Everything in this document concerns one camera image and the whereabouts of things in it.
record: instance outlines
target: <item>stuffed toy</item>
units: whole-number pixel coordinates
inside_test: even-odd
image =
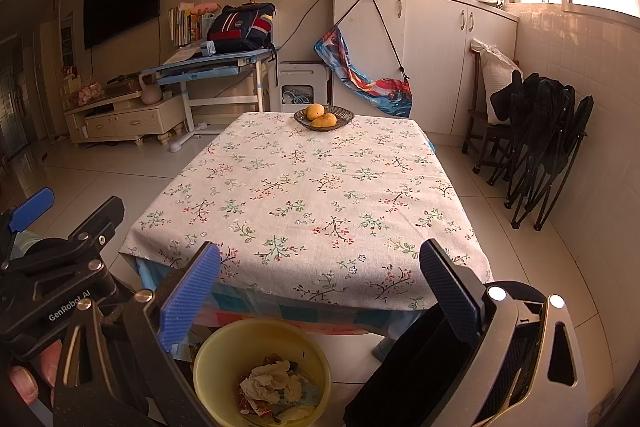
[[[193,8],[189,8],[189,11],[192,15],[204,15],[205,13],[213,13],[218,8],[220,8],[220,5],[217,2],[203,2],[201,4],[196,4]]]

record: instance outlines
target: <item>colorful bag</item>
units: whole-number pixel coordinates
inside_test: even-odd
[[[276,7],[270,2],[225,6],[207,34],[216,53],[238,53],[272,48],[271,26]]]
[[[392,116],[402,116],[409,118],[411,113],[411,105],[413,97],[411,94],[411,88],[409,87],[409,77],[404,74],[404,68],[400,63],[400,58],[396,52],[396,47],[389,32],[386,32],[386,36],[389,37],[389,42],[393,48],[396,58],[398,59],[399,70],[402,73],[403,80],[397,80],[396,78],[381,78],[380,80],[371,81],[367,78],[367,75],[361,73],[351,65],[349,60],[349,51],[347,44],[345,44],[342,34],[338,29],[338,24],[346,17],[346,15],[359,3],[357,0],[351,8],[341,17],[341,19],[331,28],[322,38],[316,42],[314,50],[322,58],[322,61],[336,74],[340,81],[355,92],[357,95],[368,100],[372,105],[378,108],[380,111],[386,112]],[[382,19],[383,25],[385,20],[382,18],[382,14],[378,9],[378,5],[375,0],[372,0],[378,15]]]

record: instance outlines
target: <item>white tiled floor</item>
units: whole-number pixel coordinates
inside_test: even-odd
[[[188,140],[175,154],[155,138],[145,139],[141,148],[128,142],[90,149],[75,147],[68,140],[56,145],[33,144],[12,161],[0,182],[0,206],[20,203],[49,186],[56,196],[55,205],[31,229],[44,236],[66,237],[109,196],[119,196],[126,208],[124,222],[102,256],[112,273],[139,286],[137,274],[117,255],[118,248],[135,219],[208,142],[205,137]],[[577,328],[593,408],[614,388],[611,357],[593,299],[558,232],[549,221],[541,232],[535,232],[529,219],[513,230],[511,211],[502,204],[505,182],[487,185],[489,169],[473,174],[472,159],[457,148],[438,146],[436,154],[489,258],[494,279],[529,283],[566,300]],[[340,426],[344,406],[379,366],[370,352],[381,337],[372,333],[314,337],[329,358],[335,382],[329,409],[317,425]]]

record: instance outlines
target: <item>doorway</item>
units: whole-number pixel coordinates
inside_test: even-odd
[[[0,130],[9,158],[27,146],[12,68],[0,71]]]

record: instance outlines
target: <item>tv stand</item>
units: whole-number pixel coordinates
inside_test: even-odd
[[[172,96],[154,105],[144,105],[141,91],[104,98],[65,113],[66,126],[73,143],[132,140],[142,144],[142,137],[155,134],[161,144],[169,142],[169,131],[182,133],[184,104],[182,97]],[[110,110],[91,114],[97,107],[111,105]]]

